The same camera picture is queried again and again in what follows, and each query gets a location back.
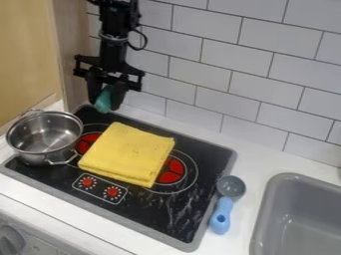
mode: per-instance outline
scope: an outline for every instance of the sink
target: sink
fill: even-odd
[[[340,255],[341,187],[296,173],[267,184],[250,255]]]

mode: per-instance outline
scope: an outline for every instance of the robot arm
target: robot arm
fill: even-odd
[[[88,1],[100,8],[102,21],[102,29],[99,32],[100,56],[76,55],[74,75],[86,79],[90,103],[101,112],[107,113],[120,107],[128,90],[138,92],[141,90],[145,72],[127,64],[126,55],[128,47],[136,51],[142,50],[148,39],[137,29],[141,18],[139,0]],[[132,31],[143,36],[145,42],[141,48],[129,42],[129,33]],[[84,69],[81,67],[82,63],[91,67],[88,70]],[[137,81],[131,81],[130,76],[136,76]]]

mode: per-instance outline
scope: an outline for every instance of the cabinet door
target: cabinet door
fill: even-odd
[[[1,0],[0,126],[60,90],[50,0]]]

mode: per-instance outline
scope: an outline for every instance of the stainless steel pot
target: stainless steel pot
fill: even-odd
[[[55,165],[77,156],[75,147],[82,132],[83,123],[76,116],[38,111],[15,122],[6,139],[24,163]]]

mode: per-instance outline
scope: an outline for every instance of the yellow towel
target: yellow towel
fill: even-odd
[[[78,166],[99,175],[152,187],[173,146],[173,138],[113,123]]]

